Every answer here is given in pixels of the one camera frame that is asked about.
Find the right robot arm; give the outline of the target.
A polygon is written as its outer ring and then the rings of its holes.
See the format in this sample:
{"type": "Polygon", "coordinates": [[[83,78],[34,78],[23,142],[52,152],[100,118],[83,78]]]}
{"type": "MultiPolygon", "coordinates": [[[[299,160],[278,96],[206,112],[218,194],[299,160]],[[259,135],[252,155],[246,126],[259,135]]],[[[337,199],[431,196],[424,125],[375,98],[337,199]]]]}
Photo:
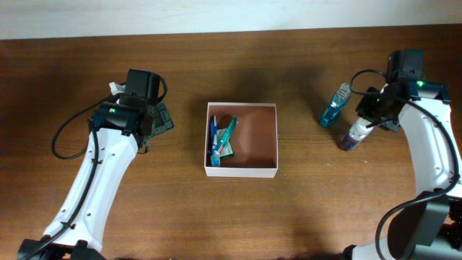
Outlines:
{"type": "Polygon", "coordinates": [[[461,258],[461,156],[450,122],[450,96],[443,83],[424,78],[423,60],[418,50],[391,53],[383,89],[362,92],[359,119],[340,141],[348,151],[375,127],[404,130],[417,195],[390,209],[375,240],[350,245],[343,259],[461,258]]]}

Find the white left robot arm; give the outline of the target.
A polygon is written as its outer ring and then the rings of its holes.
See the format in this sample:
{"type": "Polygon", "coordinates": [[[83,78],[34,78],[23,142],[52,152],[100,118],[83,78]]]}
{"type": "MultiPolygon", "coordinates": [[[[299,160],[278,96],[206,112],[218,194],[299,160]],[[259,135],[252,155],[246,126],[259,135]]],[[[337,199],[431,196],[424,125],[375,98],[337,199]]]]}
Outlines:
{"type": "Polygon", "coordinates": [[[105,224],[124,173],[149,140],[174,127],[164,103],[167,83],[150,71],[129,69],[126,81],[78,112],[89,137],[71,189],[40,240],[23,240],[17,252],[26,259],[102,259],[105,224]]]}

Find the blue toothbrush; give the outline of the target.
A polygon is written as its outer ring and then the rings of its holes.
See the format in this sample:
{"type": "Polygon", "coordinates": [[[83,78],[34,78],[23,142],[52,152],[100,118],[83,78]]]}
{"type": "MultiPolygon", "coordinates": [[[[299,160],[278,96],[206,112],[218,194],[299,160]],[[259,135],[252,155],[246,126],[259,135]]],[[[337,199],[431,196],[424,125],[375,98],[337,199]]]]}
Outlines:
{"type": "Polygon", "coordinates": [[[214,135],[214,143],[212,146],[212,154],[211,154],[211,165],[212,167],[219,167],[220,166],[220,153],[217,151],[217,117],[213,116],[214,119],[214,126],[215,126],[215,135],[214,135]]]}

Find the green white sachet packet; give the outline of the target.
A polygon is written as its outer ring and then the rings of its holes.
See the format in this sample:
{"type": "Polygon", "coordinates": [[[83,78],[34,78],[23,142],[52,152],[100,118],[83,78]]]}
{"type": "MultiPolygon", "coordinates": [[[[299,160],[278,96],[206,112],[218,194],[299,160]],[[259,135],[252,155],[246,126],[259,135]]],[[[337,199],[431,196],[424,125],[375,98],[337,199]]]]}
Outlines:
{"type": "MultiPolygon", "coordinates": [[[[222,138],[223,134],[226,132],[226,129],[218,129],[217,130],[217,141],[219,142],[220,139],[222,138]]],[[[234,157],[234,152],[232,149],[232,145],[228,142],[226,145],[223,147],[223,150],[220,152],[220,157],[221,158],[229,158],[229,157],[234,157]]]]}

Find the green toothpaste tube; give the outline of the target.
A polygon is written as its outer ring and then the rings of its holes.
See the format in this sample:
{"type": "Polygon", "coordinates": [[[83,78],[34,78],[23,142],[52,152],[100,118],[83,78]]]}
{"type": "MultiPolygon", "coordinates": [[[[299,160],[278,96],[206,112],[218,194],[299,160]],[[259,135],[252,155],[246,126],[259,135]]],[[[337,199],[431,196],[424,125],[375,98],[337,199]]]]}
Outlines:
{"type": "Polygon", "coordinates": [[[226,128],[226,132],[223,134],[222,138],[220,139],[220,141],[217,144],[217,151],[219,153],[223,150],[223,147],[226,145],[226,143],[229,142],[229,139],[232,136],[237,124],[238,124],[238,119],[237,119],[236,116],[234,116],[232,118],[230,124],[226,128]]]}

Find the clear spray bottle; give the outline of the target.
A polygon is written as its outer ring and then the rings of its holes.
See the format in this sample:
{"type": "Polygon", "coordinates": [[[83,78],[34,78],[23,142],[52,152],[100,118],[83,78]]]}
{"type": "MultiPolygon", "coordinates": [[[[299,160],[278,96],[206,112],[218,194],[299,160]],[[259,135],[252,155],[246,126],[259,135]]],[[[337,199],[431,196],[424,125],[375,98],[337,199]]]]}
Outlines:
{"type": "Polygon", "coordinates": [[[341,138],[339,142],[340,150],[350,151],[354,149],[374,129],[373,126],[369,127],[370,124],[371,122],[368,120],[358,118],[348,132],[341,138]]]}

